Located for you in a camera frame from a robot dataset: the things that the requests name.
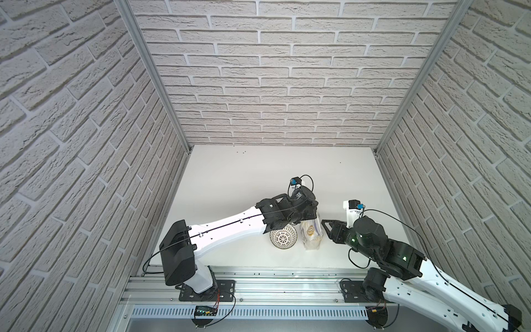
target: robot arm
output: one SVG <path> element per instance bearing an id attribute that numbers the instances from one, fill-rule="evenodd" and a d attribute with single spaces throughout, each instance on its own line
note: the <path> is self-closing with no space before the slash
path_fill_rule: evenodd
<path id="1" fill-rule="evenodd" d="M 399 303 L 455 331 L 505 332 L 520 326 L 516 307 L 499 305 L 468 289 L 409 244 L 389 239 L 382 225 L 367 216 L 350 228 L 339 220 L 321 223 L 335 243 L 349 245 L 380 267 L 369 269 L 364 280 L 369 298 Z"/>
<path id="2" fill-rule="evenodd" d="M 318 202 L 312 191 L 300 178 L 293 178 L 290 188 L 290 196 L 263 199 L 242 213 L 216 222 L 192 226 L 184 220 L 173 223 L 159 245 L 166 285 L 186 284 L 198 294 L 212 294 L 217 289 L 216 279 L 198 260 L 207 252 L 253 234 L 315 219 Z"/>

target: white table surface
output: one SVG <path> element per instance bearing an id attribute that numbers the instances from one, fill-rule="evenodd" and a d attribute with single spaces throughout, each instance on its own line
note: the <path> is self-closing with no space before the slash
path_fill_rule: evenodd
<path id="1" fill-rule="evenodd" d="M 315 181 L 321 219 L 346 221 L 342 204 L 350 199 L 398 216 L 370 148 L 196 145 L 157 247 L 174 222 L 205 224 L 235 215 L 286 192 L 289 180 L 303 174 Z M 311 181 L 303 179 L 311 188 Z M 366 215 L 383 225 L 391 239 L 409 243 L 399 222 L 374 211 Z M 347 245 L 335 244 L 325 234 L 318 250 L 306 251 L 299 225 L 295 227 L 298 239 L 290 249 L 278 249 L 269 234 L 259 234 L 211 251 L 201 261 L 233 267 L 355 268 L 348 261 Z M 350 256 L 360 266 L 367 264 L 368 258 L 359 253 Z M 161 265 L 160 255 L 151 265 Z"/>

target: plastic bag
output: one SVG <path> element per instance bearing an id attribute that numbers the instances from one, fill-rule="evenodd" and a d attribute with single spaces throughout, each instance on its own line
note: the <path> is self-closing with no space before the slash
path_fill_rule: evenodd
<path id="1" fill-rule="evenodd" d="M 301 221 L 301 236 L 302 242 L 304 243 L 304 249 L 319 249 L 319 245 L 323 238 L 323 229 L 321 228 L 319 212 L 317 212 L 315 219 Z"/>

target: black mounting plate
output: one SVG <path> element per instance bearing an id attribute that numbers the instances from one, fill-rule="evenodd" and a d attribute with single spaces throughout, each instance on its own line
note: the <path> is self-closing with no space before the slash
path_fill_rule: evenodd
<path id="1" fill-rule="evenodd" d="M 232 302 L 234 301 L 234 286 L 235 280 L 216 280 L 219 289 L 219 302 Z M 214 292 L 211 295 L 201 295 L 185 284 L 181 286 L 183 289 L 179 294 L 179 301 L 181 302 L 216 302 L 218 292 Z"/>
<path id="2" fill-rule="evenodd" d="M 339 283 L 345 303 L 371 303 L 362 289 L 363 281 L 343 280 Z"/>

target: brick wall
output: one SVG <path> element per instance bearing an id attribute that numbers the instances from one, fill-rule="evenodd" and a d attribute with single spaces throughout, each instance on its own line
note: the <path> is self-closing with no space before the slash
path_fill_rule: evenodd
<path id="1" fill-rule="evenodd" d="M 0 331 L 105 330 L 184 150 L 113 2 L 0 8 Z"/>
<path id="2" fill-rule="evenodd" d="M 476 0 L 379 153 L 432 258 L 531 326 L 531 12 Z"/>
<path id="3" fill-rule="evenodd" d="M 130 3 L 191 144 L 370 147 L 454 5 Z"/>

